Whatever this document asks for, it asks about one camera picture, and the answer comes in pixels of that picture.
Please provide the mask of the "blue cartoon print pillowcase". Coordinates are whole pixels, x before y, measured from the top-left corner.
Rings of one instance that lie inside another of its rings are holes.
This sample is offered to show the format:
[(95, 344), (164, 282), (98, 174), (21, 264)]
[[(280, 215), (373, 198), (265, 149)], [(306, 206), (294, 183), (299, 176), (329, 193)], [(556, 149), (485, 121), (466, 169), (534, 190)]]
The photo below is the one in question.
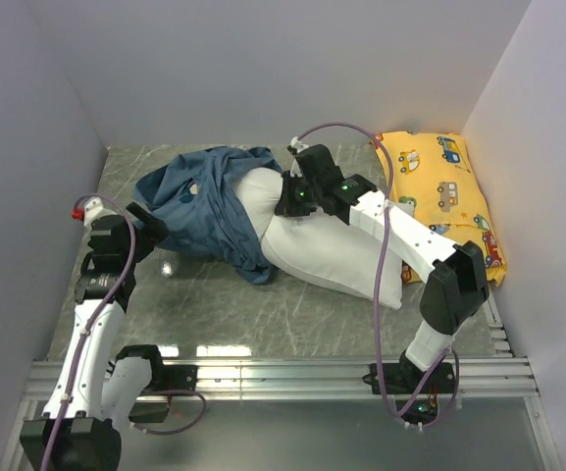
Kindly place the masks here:
[(158, 246), (230, 264), (253, 285), (273, 273), (257, 233), (233, 185), (253, 170), (282, 168), (267, 147), (217, 146), (182, 153), (138, 180), (134, 198), (164, 222), (169, 234)]

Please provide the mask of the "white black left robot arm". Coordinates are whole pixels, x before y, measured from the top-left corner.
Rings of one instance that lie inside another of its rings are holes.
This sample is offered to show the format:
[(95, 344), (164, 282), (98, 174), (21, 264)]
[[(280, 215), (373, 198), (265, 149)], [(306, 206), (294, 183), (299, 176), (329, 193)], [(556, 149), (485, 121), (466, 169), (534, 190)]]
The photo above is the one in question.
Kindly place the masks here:
[(165, 223), (132, 202), (126, 208), (93, 195), (72, 212), (89, 228), (89, 250), (75, 285), (74, 327), (53, 392), (20, 443), (35, 470), (115, 470), (121, 431), (141, 393), (166, 383), (155, 345), (111, 347), (136, 285), (134, 270), (168, 234)]

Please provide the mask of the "white pillow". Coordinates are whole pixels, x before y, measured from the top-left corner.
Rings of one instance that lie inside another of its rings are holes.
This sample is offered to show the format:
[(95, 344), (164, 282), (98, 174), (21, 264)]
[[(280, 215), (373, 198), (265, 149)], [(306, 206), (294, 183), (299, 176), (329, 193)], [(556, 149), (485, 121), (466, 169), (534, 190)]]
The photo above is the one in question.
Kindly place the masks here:
[(371, 299), (382, 244), (322, 212), (286, 218), (275, 214), (282, 195), (279, 172), (257, 168), (233, 184), (266, 260), (320, 288)]

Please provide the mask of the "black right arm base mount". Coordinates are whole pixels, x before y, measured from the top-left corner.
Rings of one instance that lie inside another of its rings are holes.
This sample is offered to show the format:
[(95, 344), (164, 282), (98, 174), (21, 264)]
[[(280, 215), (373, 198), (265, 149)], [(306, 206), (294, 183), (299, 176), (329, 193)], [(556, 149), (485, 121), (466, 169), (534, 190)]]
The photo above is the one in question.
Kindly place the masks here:
[(456, 405), (460, 380), (458, 365), (439, 363), (409, 406), (406, 404), (424, 373), (407, 363), (384, 363), (383, 375), (386, 395), (393, 398), (393, 409), (404, 426), (416, 426), (420, 430), (428, 428)]

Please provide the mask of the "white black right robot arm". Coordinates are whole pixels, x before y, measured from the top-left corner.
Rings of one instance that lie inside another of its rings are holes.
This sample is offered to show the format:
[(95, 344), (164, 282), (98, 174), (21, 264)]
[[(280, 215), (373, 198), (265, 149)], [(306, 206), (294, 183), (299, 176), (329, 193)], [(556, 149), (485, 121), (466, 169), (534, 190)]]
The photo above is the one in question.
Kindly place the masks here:
[(471, 240), (459, 244), (433, 232), (364, 177), (345, 177), (325, 145), (309, 146), (294, 138), (287, 150), (294, 167), (283, 173), (278, 215), (307, 217), (320, 211), (335, 217), (385, 244), (425, 284), (419, 306), (422, 323), (400, 369), (406, 389), (424, 391), (436, 377), (433, 363), (489, 299), (482, 250)]

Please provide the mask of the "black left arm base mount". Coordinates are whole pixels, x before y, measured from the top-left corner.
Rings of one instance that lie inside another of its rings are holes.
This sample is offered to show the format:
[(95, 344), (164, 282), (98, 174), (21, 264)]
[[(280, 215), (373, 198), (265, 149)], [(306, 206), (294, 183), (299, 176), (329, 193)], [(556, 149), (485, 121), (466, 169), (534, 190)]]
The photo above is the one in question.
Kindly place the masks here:
[(161, 424), (169, 416), (175, 393), (166, 391), (194, 391), (198, 367), (193, 364), (166, 364), (159, 381), (145, 388), (129, 413), (134, 424)]

